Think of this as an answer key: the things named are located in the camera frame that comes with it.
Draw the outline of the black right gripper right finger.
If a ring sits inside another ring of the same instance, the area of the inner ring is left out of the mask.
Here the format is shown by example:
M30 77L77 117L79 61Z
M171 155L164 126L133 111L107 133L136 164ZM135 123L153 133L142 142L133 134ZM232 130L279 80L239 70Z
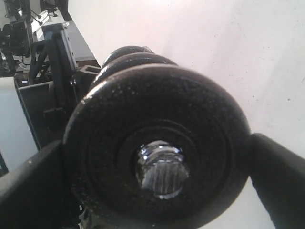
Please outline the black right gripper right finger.
M305 227L305 160L263 134L251 136L252 184L277 229Z

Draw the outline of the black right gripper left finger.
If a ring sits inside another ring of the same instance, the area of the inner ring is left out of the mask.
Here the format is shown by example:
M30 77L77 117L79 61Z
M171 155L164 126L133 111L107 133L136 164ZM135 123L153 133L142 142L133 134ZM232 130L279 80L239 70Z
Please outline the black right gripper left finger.
M79 203L66 178L61 141L1 177L2 229L74 228L78 222Z

